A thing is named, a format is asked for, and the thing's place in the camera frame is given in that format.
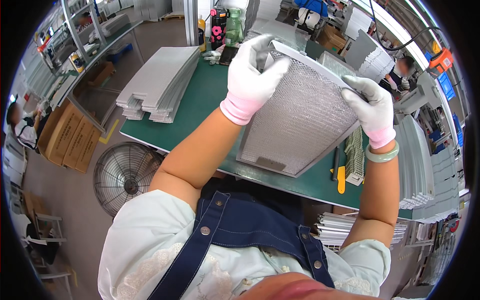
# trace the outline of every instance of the gray floor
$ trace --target gray floor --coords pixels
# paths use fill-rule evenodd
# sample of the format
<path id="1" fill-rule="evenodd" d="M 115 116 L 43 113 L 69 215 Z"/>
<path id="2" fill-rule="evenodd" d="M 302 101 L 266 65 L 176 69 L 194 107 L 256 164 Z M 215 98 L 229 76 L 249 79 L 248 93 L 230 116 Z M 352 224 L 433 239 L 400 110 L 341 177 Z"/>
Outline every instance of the gray floor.
<path id="1" fill-rule="evenodd" d="M 122 12 L 128 13 L 130 19 L 135 20 L 133 9 Z M 145 60 L 148 60 L 160 47 L 186 46 L 184 21 L 144 23 L 138 26 L 135 32 Z M 126 53 L 115 65 L 117 72 L 105 87 L 121 90 L 140 66 L 133 51 Z M 89 100 L 100 102 L 105 101 L 106 97 L 110 98 L 112 95 L 103 92 L 91 94 Z M 100 299 L 96 284 L 98 264 L 112 218 L 98 204 L 93 190 L 93 171 L 95 163 L 105 150 L 116 143 L 130 141 L 118 131 L 125 122 L 121 113 L 121 108 L 116 108 L 109 118 L 106 125 L 107 131 L 116 120 L 119 120 L 119 123 L 107 144 L 97 144 L 86 174 L 58 167 L 40 155 L 29 152 L 24 189 L 42 196 L 47 209 L 53 215 L 63 217 L 62 232 L 68 241 L 61 245 L 55 267 L 59 271 L 71 267 L 75 272 L 77 286 L 73 277 L 70 279 L 70 286 L 73 298 L 76 300 Z M 316 214 L 326 210 L 321 205 L 313 206 L 320 209 L 318 212 L 315 211 Z M 307 217 L 312 220 L 316 218 L 314 215 Z M 402 247 L 401 244 L 394 247 L 392 270 L 381 287 L 381 298 L 391 298 L 394 292 L 401 288 L 401 282 L 405 281 L 404 277 L 409 277 L 411 261 L 416 260 L 416 255 L 412 253 L 409 255 L 411 251 Z M 66 299 L 65 287 L 62 283 L 57 283 L 54 294 L 57 299 Z"/>

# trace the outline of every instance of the blue jacket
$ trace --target blue jacket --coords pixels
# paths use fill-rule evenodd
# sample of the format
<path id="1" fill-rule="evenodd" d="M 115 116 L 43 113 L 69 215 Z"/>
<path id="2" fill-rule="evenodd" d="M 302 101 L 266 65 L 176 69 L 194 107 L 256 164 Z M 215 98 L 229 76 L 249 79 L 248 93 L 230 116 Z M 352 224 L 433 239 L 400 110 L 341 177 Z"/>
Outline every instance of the blue jacket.
<path id="1" fill-rule="evenodd" d="M 325 2 L 321 0 L 295 0 L 300 8 L 304 7 L 312 12 L 316 12 L 322 17 L 328 17 L 328 9 Z"/>

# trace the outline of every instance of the jade bangle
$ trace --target jade bangle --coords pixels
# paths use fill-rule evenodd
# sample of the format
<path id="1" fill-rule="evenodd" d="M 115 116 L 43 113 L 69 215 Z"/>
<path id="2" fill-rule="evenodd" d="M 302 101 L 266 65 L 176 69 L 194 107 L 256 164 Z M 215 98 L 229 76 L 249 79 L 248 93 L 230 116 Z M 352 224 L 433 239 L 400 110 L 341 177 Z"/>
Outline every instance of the jade bangle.
<path id="1" fill-rule="evenodd" d="M 367 148 L 365 149 L 365 156 L 374 163 L 384 163 L 394 159 L 394 157 L 398 154 L 398 149 L 398 142 L 395 141 L 395 147 L 390 152 L 384 154 L 373 154 L 370 152 L 370 144 L 368 144 Z"/>

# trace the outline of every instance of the lace trim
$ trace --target lace trim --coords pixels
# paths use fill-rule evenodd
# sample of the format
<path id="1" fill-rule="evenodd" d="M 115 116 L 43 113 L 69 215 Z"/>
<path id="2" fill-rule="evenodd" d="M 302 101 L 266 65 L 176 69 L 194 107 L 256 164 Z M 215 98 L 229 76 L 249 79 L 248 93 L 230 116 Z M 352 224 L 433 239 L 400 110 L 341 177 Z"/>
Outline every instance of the lace trim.
<path id="1" fill-rule="evenodd" d="M 337 280 L 333 283 L 336 289 L 341 289 L 348 291 L 348 287 L 357 288 L 360 290 L 361 295 L 365 296 L 374 296 L 373 292 L 370 290 L 370 282 L 358 277 L 351 277 L 345 280 Z"/>
<path id="2" fill-rule="evenodd" d="M 182 247 L 183 243 L 175 243 L 170 246 L 170 248 L 158 250 L 151 258 L 141 262 L 135 272 L 125 276 L 123 282 L 118 286 L 117 300 L 134 299 L 142 287 L 152 279 L 153 276 L 170 266 Z M 218 260 L 209 254 L 206 255 L 205 262 L 211 263 L 212 278 L 207 280 L 206 277 L 208 274 L 200 275 L 201 282 L 197 284 L 199 296 L 208 295 L 209 298 L 213 300 L 228 300 L 232 295 L 230 274 L 222 271 Z"/>

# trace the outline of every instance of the apron strap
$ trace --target apron strap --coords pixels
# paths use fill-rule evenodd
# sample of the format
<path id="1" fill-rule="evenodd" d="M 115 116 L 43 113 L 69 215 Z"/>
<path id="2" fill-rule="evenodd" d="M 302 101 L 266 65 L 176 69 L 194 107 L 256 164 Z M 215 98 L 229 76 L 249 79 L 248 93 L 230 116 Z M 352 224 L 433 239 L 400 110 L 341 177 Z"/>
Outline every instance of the apron strap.
<path id="1" fill-rule="evenodd" d="M 230 194 L 215 192 L 200 223 L 183 245 L 148 300 L 180 299 L 204 261 Z"/>
<path id="2" fill-rule="evenodd" d="M 307 261 L 310 264 L 312 277 L 329 288 L 335 288 L 333 280 L 328 273 L 327 257 L 319 240 L 311 236 L 310 227 L 300 225 L 298 236 L 303 244 Z"/>

